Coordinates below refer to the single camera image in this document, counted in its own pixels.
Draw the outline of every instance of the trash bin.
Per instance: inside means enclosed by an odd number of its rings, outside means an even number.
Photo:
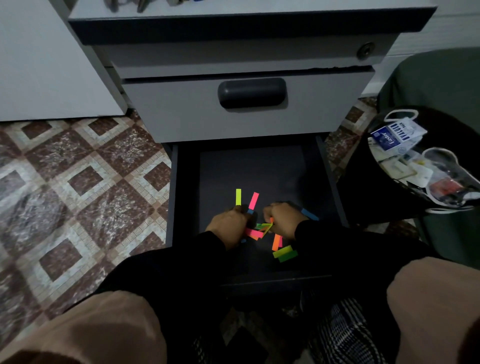
[[[480,135],[473,129],[450,115],[428,107],[402,106],[385,110],[372,120],[347,165],[345,175],[337,184],[347,219],[351,224],[367,225],[414,218],[441,207],[394,181],[380,167],[370,151],[370,133],[386,125],[384,118],[388,113],[401,109],[418,111],[415,122],[428,131],[415,148],[448,149],[457,156],[463,168],[476,179],[480,177],[480,163],[477,161],[478,152],[475,149],[480,146]],[[469,201],[468,204],[480,205],[480,200]]]

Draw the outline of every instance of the plaid fabric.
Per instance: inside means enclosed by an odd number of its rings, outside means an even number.
[[[316,363],[386,363],[372,340],[361,306],[352,298],[332,305],[315,324],[308,346]]]

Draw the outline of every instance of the paper packaging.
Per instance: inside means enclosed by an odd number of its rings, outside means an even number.
[[[397,154],[405,154],[415,144],[417,144],[422,135],[427,131],[423,129],[413,120],[403,118],[400,121],[388,124],[372,134],[373,139],[388,154],[394,156]]]

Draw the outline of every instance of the blue sticky note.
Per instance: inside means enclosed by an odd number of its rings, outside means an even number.
[[[308,218],[311,218],[312,220],[315,220],[315,221],[318,221],[318,217],[316,217],[314,214],[312,214],[310,211],[307,211],[305,209],[302,209],[302,211],[300,211],[302,214],[304,214],[306,217]]]

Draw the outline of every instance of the open drawer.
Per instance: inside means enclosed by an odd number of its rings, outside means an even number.
[[[164,143],[331,132],[372,76],[365,66],[129,79],[123,87],[155,141]],[[270,80],[281,80],[283,88],[272,91],[265,85]],[[226,82],[234,88],[243,83],[237,87],[241,102],[222,104]],[[268,101],[269,92],[280,103],[258,102]]]
[[[334,225],[346,225],[332,172],[318,134],[184,142],[172,146],[167,246],[182,244],[205,230],[211,218],[242,203],[253,192],[255,212],[274,201],[290,201]],[[302,257],[280,263],[272,255],[273,234],[247,239],[229,251],[222,283],[227,295],[300,290],[329,277],[322,267],[305,272]]]

